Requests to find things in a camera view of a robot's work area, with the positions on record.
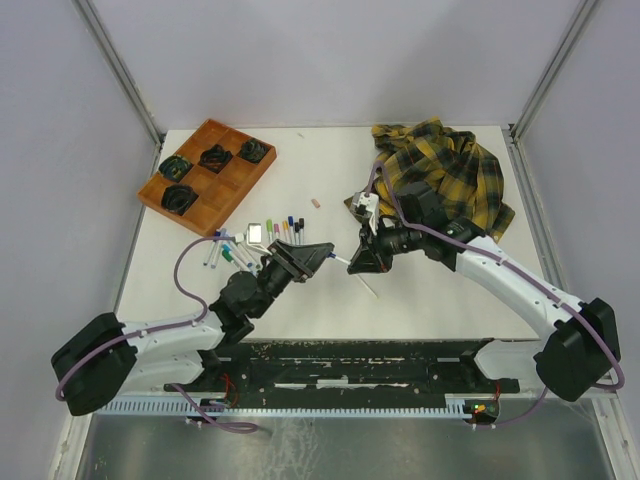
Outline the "pink cap white marker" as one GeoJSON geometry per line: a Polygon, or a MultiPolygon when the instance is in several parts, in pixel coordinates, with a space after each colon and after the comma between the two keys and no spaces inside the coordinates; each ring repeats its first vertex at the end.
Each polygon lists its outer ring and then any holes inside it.
{"type": "Polygon", "coordinates": [[[360,282],[360,284],[367,290],[370,295],[372,295],[375,299],[379,298],[375,290],[366,282],[366,280],[361,275],[355,275],[355,278],[360,282]]]}

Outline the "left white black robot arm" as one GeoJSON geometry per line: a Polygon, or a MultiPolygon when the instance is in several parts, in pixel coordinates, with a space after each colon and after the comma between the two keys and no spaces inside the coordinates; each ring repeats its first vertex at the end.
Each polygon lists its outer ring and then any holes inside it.
{"type": "Polygon", "coordinates": [[[221,366],[201,352],[243,340],[285,288],[312,278],[333,250],[330,242],[276,240],[265,249],[258,274],[234,273],[215,302],[202,302],[192,314],[136,324],[113,312],[96,316],[51,358],[56,399],[83,416],[127,391],[170,383],[212,389],[221,366]]]}

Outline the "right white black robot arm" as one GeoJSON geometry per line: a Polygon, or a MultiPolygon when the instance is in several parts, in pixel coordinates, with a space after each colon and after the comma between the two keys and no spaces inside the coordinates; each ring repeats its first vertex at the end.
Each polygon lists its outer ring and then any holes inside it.
{"type": "Polygon", "coordinates": [[[429,259],[481,285],[522,318],[537,334],[524,346],[491,340],[458,368],[467,389],[481,391],[504,376],[508,357],[519,354],[533,365],[542,384],[566,401],[576,401],[618,366],[621,359],[613,308],[600,298],[585,302],[539,278],[511,259],[472,221],[447,217],[436,193],[424,183],[395,196],[402,215],[382,213],[374,193],[347,200],[360,222],[359,247],[347,271],[390,271],[400,254],[423,252],[429,259]]]}

